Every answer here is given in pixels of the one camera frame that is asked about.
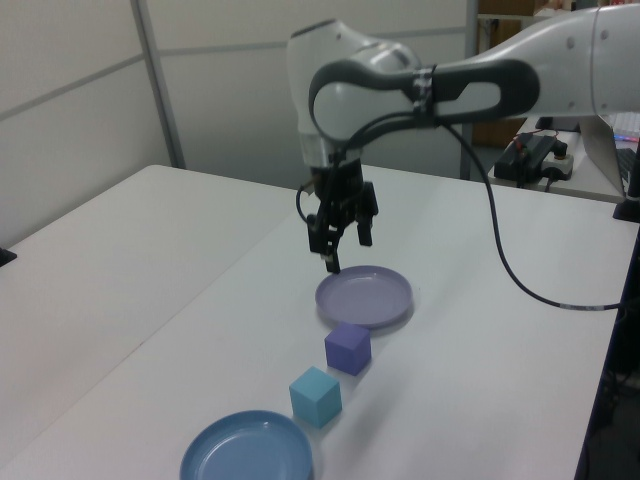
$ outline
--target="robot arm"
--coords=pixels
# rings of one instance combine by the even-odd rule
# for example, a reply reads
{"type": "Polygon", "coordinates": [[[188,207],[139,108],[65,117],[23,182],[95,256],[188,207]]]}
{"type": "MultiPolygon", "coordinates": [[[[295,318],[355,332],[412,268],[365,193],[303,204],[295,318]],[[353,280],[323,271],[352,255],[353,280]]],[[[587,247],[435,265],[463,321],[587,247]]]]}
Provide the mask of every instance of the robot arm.
{"type": "Polygon", "coordinates": [[[640,111],[640,5],[584,10],[534,25],[470,59],[424,67],[407,47],[323,22],[287,47],[291,92],[318,215],[311,250],[339,272],[337,245],[357,221],[371,244],[375,194],[361,149],[386,133],[528,115],[640,111]]]}

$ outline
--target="light blue cube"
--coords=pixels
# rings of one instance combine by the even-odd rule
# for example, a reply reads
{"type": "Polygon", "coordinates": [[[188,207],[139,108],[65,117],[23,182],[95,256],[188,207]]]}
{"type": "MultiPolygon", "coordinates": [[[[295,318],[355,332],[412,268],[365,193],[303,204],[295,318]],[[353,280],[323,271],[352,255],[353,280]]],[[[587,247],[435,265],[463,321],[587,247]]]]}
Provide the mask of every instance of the light blue cube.
{"type": "Polygon", "coordinates": [[[316,428],[324,427],[342,410],[340,383],[311,367],[289,385],[293,414],[316,428]]]}

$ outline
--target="wire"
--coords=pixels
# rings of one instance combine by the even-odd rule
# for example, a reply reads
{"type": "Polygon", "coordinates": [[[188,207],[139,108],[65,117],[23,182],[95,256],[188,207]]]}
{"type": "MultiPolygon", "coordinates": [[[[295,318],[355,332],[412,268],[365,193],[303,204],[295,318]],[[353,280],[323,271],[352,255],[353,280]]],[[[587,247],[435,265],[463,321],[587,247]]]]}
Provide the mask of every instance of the wire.
{"type": "Polygon", "coordinates": [[[549,180],[547,180],[547,186],[544,187],[544,193],[549,193],[549,188],[551,188],[551,184],[555,182],[555,175],[552,173],[549,174],[549,180]]]}
{"type": "Polygon", "coordinates": [[[520,281],[520,279],[518,279],[516,274],[513,273],[513,270],[511,270],[511,266],[509,265],[509,262],[507,262],[507,258],[504,255],[504,251],[502,249],[502,241],[500,240],[500,230],[498,228],[498,215],[496,213],[496,202],[495,202],[495,199],[493,198],[493,191],[491,189],[491,182],[489,181],[489,176],[487,175],[487,172],[484,171],[484,168],[482,168],[482,163],[480,162],[480,159],[478,158],[476,153],[473,151],[473,148],[471,147],[471,145],[469,145],[469,143],[462,137],[462,135],[460,135],[450,125],[443,124],[442,126],[460,142],[460,145],[469,154],[469,156],[473,160],[473,163],[475,164],[476,168],[480,172],[480,176],[482,177],[482,181],[484,182],[484,185],[487,188],[487,195],[489,197],[489,207],[491,209],[491,220],[493,222],[493,233],[494,233],[494,237],[495,237],[495,240],[496,240],[496,247],[498,248],[498,255],[500,255],[500,260],[502,261],[502,265],[504,266],[505,270],[507,271],[507,273],[509,274],[511,279],[515,282],[515,284],[518,287],[520,287],[520,289],[523,292],[525,292],[527,295],[535,298],[536,300],[538,300],[538,301],[540,301],[542,303],[545,303],[545,304],[550,305],[552,307],[562,308],[562,309],[565,309],[565,310],[579,310],[579,311],[615,310],[615,309],[620,308],[620,307],[627,307],[629,305],[629,303],[631,303],[631,302],[624,302],[624,303],[620,302],[620,303],[611,303],[611,304],[607,304],[607,305],[572,305],[572,304],[569,304],[569,303],[560,303],[560,302],[556,302],[554,300],[549,300],[548,298],[545,298],[545,297],[543,297],[541,295],[538,295],[537,293],[529,290],[520,281]]]}
{"type": "Polygon", "coordinates": [[[309,221],[307,220],[307,217],[305,217],[304,213],[302,212],[302,206],[300,205],[300,195],[302,195],[302,192],[304,192],[311,185],[313,185],[313,180],[309,180],[304,185],[300,185],[300,188],[298,188],[298,191],[296,192],[296,210],[298,210],[298,215],[300,215],[300,218],[302,219],[302,221],[307,225],[309,224],[309,221]]]}

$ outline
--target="gray floor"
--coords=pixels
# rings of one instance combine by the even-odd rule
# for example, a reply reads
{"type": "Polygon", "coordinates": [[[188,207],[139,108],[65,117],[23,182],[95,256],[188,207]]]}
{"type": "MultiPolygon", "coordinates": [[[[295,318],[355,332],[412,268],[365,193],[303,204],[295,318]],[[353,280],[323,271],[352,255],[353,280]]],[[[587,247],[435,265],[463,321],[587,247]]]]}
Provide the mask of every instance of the gray floor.
{"type": "MultiPolygon", "coordinates": [[[[640,374],[632,378],[638,379],[638,384],[640,374]]],[[[621,397],[613,424],[597,432],[588,446],[589,476],[584,471],[578,472],[576,480],[640,479],[640,396],[621,397]]]]}

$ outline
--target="blue plate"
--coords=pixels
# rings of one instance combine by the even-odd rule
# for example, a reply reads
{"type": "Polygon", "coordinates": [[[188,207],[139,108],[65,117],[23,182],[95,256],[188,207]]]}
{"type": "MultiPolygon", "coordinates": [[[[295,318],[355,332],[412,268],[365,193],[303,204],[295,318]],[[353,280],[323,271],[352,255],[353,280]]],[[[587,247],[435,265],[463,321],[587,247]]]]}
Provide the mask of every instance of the blue plate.
{"type": "Polygon", "coordinates": [[[274,412],[234,413],[189,445],[180,480],[307,480],[311,447],[295,423],[274,412]]]}

